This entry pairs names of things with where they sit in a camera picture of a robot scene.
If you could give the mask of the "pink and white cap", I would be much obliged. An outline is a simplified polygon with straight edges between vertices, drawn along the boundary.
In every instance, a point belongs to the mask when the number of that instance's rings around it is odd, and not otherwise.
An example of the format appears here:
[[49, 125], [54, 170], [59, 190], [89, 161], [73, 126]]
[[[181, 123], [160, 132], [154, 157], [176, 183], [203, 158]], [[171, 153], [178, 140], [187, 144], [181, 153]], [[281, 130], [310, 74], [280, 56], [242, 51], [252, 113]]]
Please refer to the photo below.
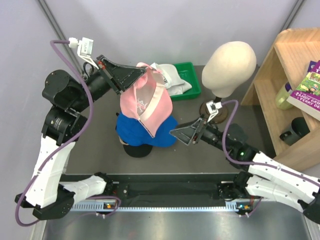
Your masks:
[[137, 120], [154, 138], [158, 128], [171, 115], [173, 104], [162, 73], [143, 62], [136, 66], [146, 73], [120, 95], [120, 109], [126, 117]]

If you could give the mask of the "black cap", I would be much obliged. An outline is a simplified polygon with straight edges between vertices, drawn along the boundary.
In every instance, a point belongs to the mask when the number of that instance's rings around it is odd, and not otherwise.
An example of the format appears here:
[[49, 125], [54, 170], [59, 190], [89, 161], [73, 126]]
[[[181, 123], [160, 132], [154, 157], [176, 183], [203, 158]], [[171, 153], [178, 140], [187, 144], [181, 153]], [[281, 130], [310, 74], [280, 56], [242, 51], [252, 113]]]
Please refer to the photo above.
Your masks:
[[123, 149], [130, 157], [144, 158], [151, 153], [153, 146], [148, 144], [142, 144], [140, 146], [123, 145]]

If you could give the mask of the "blue cap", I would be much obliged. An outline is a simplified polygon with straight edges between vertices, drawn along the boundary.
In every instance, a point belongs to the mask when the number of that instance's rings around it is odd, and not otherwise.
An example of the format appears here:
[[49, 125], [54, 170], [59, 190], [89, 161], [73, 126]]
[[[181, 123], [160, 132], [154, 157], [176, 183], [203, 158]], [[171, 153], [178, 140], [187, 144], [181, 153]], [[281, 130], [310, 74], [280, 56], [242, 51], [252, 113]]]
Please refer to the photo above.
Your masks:
[[157, 129], [155, 137], [152, 137], [143, 125], [134, 118], [129, 118], [121, 112], [117, 116], [116, 132], [119, 138], [126, 144], [138, 147], [141, 145], [151, 145], [154, 147], [167, 148], [171, 147], [177, 141], [170, 134], [178, 125], [173, 116], [169, 116]]

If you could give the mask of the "beige cap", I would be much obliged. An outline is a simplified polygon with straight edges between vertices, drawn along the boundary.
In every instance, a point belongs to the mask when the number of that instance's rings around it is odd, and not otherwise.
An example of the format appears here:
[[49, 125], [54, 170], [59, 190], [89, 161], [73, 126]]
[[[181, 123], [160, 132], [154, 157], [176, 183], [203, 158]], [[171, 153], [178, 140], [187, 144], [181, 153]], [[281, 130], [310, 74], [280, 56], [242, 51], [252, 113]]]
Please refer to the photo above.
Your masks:
[[125, 141], [123, 141], [120, 137], [119, 137], [119, 141], [120, 141], [120, 143], [122, 144], [122, 145], [128, 145], [128, 143], [126, 143]]

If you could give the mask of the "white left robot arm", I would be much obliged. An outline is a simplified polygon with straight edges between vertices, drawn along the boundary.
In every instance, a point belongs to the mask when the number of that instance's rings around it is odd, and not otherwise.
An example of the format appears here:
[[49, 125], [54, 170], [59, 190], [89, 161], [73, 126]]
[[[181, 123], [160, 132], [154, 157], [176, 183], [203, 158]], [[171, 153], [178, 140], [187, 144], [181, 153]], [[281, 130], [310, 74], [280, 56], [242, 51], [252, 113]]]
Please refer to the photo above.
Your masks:
[[60, 179], [70, 153], [91, 117], [83, 116], [108, 91], [122, 94], [140, 79], [144, 66], [127, 66], [99, 56], [91, 65], [90, 76], [76, 81], [62, 69], [51, 72], [44, 82], [42, 96], [51, 103], [41, 130], [40, 151], [33, 176], [24, 192], [16, 195], [18, 208], [30, 208], [37, 221], [63, 218], [73, 205], [92, 198], [109, 198], [112, 180], [104, 173], [69, 184]]

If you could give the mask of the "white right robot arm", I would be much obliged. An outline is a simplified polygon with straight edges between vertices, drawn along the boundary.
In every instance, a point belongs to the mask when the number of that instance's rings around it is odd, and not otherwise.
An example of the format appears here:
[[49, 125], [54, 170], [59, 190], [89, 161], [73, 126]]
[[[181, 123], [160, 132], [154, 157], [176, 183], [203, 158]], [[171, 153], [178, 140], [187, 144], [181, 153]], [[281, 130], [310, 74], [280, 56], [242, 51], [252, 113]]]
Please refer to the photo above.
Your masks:
[[320, 180], [287, 167], [246, 143], [247, 136], [236, 123], [224, 131], [202, 117], [183, 123], [170, 134], [185, 145], [204, 141], [222, 150], [226, 159], [241, 170], [233, 181], [239, 198], [247, 195], [290, 206], [314, 223], [320, 222]]

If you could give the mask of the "dark wooden stand base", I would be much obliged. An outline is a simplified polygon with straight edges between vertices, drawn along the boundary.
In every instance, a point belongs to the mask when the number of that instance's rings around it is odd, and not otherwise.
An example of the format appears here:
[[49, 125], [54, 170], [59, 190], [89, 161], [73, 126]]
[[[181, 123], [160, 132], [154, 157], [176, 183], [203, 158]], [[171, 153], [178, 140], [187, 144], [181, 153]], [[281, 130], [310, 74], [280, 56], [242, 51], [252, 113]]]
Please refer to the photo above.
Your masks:
[[210, 124], [219, 124], [226, 120], [228, 109], [222, 105], [222, 98], [216, 97], [213, 100], [203, 102], [199, 108], [199, 114], [204, 115]]

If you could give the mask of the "white grey cap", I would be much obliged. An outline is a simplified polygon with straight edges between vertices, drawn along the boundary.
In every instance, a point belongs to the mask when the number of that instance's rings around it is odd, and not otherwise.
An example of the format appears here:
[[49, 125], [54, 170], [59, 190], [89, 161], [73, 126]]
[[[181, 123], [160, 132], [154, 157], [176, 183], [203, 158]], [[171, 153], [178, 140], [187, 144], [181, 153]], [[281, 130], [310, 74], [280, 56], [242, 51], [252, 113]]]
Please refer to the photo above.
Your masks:
[[163, 75], [164, 86], [170, 96], [182, 95], [192, 88], [190, 83], [180, 77], [173, 64], [157, 64], [154, 62], [150, 66]]

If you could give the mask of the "cream mannequin head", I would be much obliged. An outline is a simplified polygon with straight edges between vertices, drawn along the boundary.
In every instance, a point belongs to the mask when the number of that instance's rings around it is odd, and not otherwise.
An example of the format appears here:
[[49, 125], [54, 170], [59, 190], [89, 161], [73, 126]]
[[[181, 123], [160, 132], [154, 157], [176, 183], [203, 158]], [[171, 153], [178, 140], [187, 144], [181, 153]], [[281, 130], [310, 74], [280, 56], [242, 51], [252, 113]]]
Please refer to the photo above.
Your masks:
[[218, 47], [202, 70], [204, 87], [218, 98], [228, 98], [256, 70], [253, 48], [243, 41], [231, 41]]

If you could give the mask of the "yellow mug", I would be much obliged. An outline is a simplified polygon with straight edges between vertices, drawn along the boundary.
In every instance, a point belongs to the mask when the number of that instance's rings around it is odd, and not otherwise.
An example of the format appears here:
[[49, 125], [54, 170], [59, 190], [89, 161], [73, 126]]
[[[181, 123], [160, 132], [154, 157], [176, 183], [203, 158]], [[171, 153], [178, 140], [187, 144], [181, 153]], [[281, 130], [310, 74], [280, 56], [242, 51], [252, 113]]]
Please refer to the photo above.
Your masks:
[[288, 97], [293, 92], [289, 82], [286, 82], [278, 91], [275, 97], [275, 105], [280, 110], [288, 110], [293, 107], [291, 103], [287, 101]]

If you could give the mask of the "dark green mug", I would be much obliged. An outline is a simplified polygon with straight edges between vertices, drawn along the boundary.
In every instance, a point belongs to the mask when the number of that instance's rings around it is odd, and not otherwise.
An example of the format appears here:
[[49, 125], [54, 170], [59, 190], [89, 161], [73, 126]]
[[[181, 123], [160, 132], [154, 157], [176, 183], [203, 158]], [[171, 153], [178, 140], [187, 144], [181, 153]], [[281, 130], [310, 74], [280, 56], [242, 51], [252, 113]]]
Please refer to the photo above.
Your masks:
[[292, 146], [297, 141], [310, 133], [310, 129], [303, 117], [294, 118], [285, 130], [279, 135], [281, 141]]

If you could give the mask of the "purple paperback book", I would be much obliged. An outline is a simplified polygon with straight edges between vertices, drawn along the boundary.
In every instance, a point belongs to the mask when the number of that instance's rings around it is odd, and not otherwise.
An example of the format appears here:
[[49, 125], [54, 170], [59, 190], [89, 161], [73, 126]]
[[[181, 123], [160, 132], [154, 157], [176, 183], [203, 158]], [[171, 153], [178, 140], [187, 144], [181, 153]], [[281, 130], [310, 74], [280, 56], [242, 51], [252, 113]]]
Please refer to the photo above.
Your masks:
[[304, 79], [292, 91], [287, 101], [320, 120], [320, 61], [314, 62], [313, 68], [309, 67]]

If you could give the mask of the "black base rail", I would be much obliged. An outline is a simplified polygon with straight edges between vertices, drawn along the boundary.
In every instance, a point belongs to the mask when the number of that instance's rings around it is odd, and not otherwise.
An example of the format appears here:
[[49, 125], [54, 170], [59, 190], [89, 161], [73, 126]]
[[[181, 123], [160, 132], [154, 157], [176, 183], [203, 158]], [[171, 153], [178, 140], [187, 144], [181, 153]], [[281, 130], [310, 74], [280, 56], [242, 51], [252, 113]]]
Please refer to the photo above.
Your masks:
[[107, 180], [106, 196], [116, 196], [121, 207], [220, 207], [225, 200], [249, 199], [233, 190], [234, 173], [96, 173]]

